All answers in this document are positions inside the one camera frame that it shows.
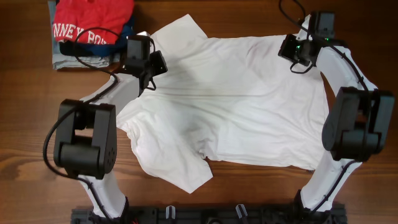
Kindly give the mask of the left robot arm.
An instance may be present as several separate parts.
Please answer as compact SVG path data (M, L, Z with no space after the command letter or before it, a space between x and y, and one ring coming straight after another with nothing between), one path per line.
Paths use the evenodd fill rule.
M81 100L60 104L53 160L65 175L85 188L93 207L72 211L72 223L130 223L129 202L113 167L117 157L116 117L145 90L156 89L154 77L167 71L162 53L144 34L130 35L118 73Z

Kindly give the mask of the white t-shirt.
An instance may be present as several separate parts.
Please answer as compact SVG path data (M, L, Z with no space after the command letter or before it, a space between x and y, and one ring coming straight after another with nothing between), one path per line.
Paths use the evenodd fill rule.
M209 38L187 15L152 38L167 73L117 117L146 173L192 193L213 176L208 160L317 167L323 80L278 56L283 36Z

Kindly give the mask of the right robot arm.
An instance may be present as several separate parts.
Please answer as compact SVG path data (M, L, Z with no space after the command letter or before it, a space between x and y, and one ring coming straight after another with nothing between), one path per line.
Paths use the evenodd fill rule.
M298 217L315 221L329 215L332 203L348 177L362 163L382 151L395 98L379 90L354 62L351 51L335 39L335 15L314 11L289 34L278 55L293 65L317 68L327 79L335 102L322 129L325 152L298 197Z

